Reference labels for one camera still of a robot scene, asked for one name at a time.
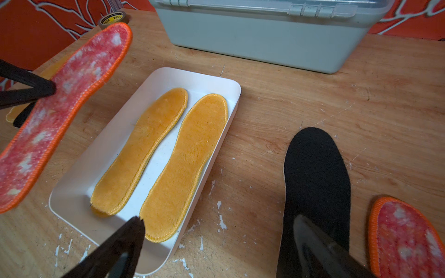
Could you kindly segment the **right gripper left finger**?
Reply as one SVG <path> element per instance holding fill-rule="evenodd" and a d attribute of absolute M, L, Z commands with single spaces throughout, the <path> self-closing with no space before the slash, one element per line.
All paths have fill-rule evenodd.
<path fill-rule="evenodd" d="M 145 237 L 144 221 L 132 217 L 65 278 L 132 278 Z"/>

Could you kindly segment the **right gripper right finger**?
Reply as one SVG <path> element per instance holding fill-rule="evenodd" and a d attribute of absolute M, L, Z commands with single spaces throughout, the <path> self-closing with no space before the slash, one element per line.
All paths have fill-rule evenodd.
<path fill-rule="evenodd" d="M 293 229 L 303 278 L 375 277 L 304 215 L 295 218 Z"/>

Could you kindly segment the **red insole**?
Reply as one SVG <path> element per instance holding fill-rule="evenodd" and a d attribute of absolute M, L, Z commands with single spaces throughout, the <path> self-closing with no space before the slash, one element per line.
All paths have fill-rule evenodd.
<path fill-rule="evenodd" d="M 75 51 L 52 76 L 55 94 L 37 101 L 1 154 L 1 213 L 27 196 L 79 109 L 124 59 L 132 38 L 126 23 L 112 24 Z"/>
<path fill-rule="evenodd" d="M 368 223 L 370 268 L 378 278 L 443 278 L 445 246 L 431 222 L 415 207 L 378 198 Z"/>

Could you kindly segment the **white storage tray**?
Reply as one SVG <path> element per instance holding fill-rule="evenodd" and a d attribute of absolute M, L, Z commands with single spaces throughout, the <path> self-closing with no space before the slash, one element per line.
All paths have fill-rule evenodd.
<path fill-rule="evenodd" d="M 167 164 L 177 140 L 178 126 L 160 143 L 139 185 L 118 214 L 103 218 L 90 209 L 95 185 L 118 156 L 137 120 L 156 99 L 173 88 L 183 88 L 188 92 L 189 107 L 209 94 L 223 96 L 228 104 L 229 120 L 234 119 L 242 91 L 240 84 L 231 79 L 169 67 L 155 70 L 142 83 L 61 178 L 49 198 L 51 211 L 94 244 L 102 244 L 125 222 L 139 214 L 149 190 Z"/>

